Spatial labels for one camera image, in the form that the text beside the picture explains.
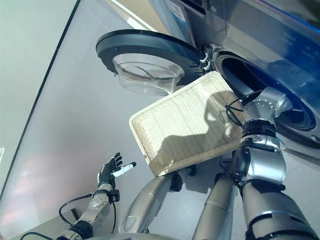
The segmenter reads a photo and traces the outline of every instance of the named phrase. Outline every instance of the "white wicker basket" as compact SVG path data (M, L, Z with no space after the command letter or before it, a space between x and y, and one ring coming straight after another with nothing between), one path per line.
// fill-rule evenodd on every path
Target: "white wicker basket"
M152 173L165 175L235 150L242 129L225 108L235 99L212 71L134 114L130 128ZM238 102L233 106L242 108ZM241 112L235 115L243 121Z

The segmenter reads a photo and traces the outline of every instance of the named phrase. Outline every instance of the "gray floor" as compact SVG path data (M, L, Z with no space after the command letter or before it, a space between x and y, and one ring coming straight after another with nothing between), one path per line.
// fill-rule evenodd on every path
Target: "gray floor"
M23 139L0 202L0 232L10 239L57 216L65 201L97 187L101 164L116 152L137 167L116 180L121 199L118 222L140 189L153 178L129 128L129 117L158 100L123 89L95 52L104 33L129 26L101 0L83 0ZM285 153L287 194L301 207L320 235L320 171ZM150 231L190 239L218 171L217 161L199 166L183 190L169 193ZM103 232L111 230L113 213ZM246 230L242 201L234 206L233 240Z

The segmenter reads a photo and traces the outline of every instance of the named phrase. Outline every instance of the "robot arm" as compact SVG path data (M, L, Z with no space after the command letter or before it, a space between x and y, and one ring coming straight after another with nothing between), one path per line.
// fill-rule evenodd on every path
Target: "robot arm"
M247 240L318 239L295 201L281 192L286 164L274 119L290 108L286 95L271 87L244 106L242 139L231 172L242 184Z
M110 204L118 202L120 199L119 190L115 189L115 177L119 177L136 166L136 163L132 162L121 167L121 159L120 153L117 153L102 165L97 175L98 188L94 192L87 210L57 240L84 240L93 237L108 215Z

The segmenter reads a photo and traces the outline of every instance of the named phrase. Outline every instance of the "washing machine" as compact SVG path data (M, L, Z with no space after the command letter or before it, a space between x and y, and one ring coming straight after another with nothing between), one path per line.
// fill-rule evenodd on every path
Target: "washing machine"
M166 95L213 70L238 97L271 86L293 104L276 119L280 139L320 166L320 1L149 1L171 36L131 29L97 41L124 87Z

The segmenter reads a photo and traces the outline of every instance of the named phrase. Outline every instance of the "black cable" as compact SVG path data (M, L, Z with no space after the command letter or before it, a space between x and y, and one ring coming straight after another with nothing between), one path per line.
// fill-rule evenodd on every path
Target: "black cable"
M257 93L261 93L263 90L258 90L258 91L253 91L251 93L248 93L246 95L243 95L239 98L237 98L236 100L232 101L230 104L225 105L225 112L226 112L226 116L228 117L228 119L230 119L231 122L233 122L234 124L238 125L239 127L243 127L242 123L240 122L240 120L237 118L237 116L234 114L234 112L232 110L238 111L238 112L243 112L242 109L239 108L235 108L232 106L232 104L236 103L239 100L243 100L253 94L257 94Z
M113 205L113 212L114 212L114 221L113 221L113 227L112 227L112 232L111 234L114 234L115 228L116 228L116 220L117 220L117 211L116 211L116 205L114 202L112 202Z
M74 199L71 199L70 201L67 201L65 204L63 204L60 208L59 208L59 216L60 216L60 218L66 223L66 224L68 224L69 226L72 226L73 224L72 223L70 223L67 219L65 219L65 217L62 215L62 209L65 207L65 206L67 206L68 204L70 204L70 203L72 203L72 202L74 202L74 201L77 201L77 200L80 200L80 199L86 199L86 198L89 198L89 197L92 197L93 196L93 194L92 193L89 193L89 194L87 194L87 195L84 195L84 196L79 196L79 197L76 197L76 198L74 198Z
M223 164L221 163L221 158L219 159L219 164L220 164L220 167L223 169L223 171L231 178L231 180L233 181L233 184L236 185L239 190L241 190L242 186L239 184L238 181L235 180L235 178L231 175L231 173L227 171L226 167L223 166Z
M30 232L27 232L27 233L23 234L23 236L20 238L20 240L23 240L28 235L36 235L38 237L42 237L42 238L47 239L47 240L52 240L51 237L45 236L45 235L43 235L41 233L38 233L38 232L35 232L35 231L30 231Z

